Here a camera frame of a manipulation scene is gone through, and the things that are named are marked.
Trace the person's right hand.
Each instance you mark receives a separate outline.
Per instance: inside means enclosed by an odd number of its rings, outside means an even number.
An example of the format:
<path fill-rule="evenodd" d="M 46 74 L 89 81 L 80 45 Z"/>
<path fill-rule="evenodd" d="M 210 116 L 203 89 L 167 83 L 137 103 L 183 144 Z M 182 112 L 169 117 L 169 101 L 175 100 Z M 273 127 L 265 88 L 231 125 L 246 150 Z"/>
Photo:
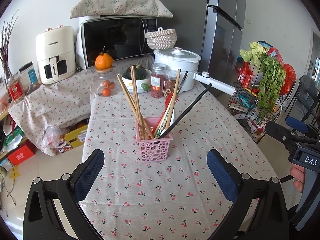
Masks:
<path fill-rule="evenodd" d="M 290 175 L 294 178 L 294 188 L 300 193 L 302 193 L 305 181 L 305 168 L 296 164 L 291 164 Z"/>

